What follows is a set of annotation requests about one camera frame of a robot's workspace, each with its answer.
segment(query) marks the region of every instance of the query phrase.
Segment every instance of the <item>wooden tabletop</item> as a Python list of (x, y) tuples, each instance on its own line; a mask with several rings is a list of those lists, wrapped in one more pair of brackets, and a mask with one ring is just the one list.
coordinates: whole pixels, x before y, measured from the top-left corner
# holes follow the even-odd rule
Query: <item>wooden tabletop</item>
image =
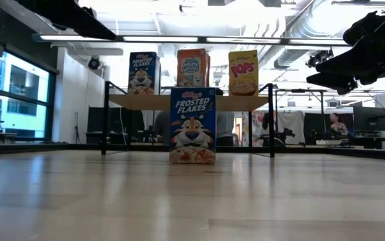
[[(111, 94), (109, 100), (130, 110), (170, 110), (169, 95)], [(217, 111), (253, 111), (268, 103), (266, 96), (217, 96)]]

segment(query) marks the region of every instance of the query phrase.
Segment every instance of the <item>pops cereal box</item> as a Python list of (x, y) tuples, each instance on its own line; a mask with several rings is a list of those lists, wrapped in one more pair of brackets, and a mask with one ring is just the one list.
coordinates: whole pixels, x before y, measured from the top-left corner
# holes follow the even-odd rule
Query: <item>pops cereal box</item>
[(174, 88), (170, 100), (170, 162), (216, 161), (215, 88)]
[(230, 95), (258, 95), (259, 66), (257, 55), (256, 50), (229, 53)]
[(130, 53), (128, 93), (158, 94), (160, 73), (157, 53)]
[(206, 87), (209, 59), (205, 49), (177, 52), (177, 86)]

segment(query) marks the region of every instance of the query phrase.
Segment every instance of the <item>orange cereal box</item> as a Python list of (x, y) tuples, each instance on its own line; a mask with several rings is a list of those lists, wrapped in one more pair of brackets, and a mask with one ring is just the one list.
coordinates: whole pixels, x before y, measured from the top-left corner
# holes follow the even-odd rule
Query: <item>orange cereal box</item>
[(259, 66), (257, 55), (256, 50), (229, 53), (230, 95), (258, 95)]
[(208, 55), (205, 49), (177, 52), (177, 87), (207, 87)]

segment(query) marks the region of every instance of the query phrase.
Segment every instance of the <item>security camera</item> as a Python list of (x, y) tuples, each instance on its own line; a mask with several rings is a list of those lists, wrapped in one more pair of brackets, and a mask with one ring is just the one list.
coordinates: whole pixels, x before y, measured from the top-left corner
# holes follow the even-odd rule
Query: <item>security camera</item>
[(98, 56), (91, 57), (91, 60), (88, 63), (88, 67), (91, 70), (98, 70), (100, 68), (101, 62), (100, 62), (99, 58), (100, 57), (98, 57)]

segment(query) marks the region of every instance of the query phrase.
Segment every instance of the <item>computer monitor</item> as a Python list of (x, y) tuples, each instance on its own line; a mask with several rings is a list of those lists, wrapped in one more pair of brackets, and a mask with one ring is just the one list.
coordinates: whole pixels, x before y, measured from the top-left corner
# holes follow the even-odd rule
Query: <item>computer monitor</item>
[(385, 131), (385, 108), (353, 107), (356, 131)]

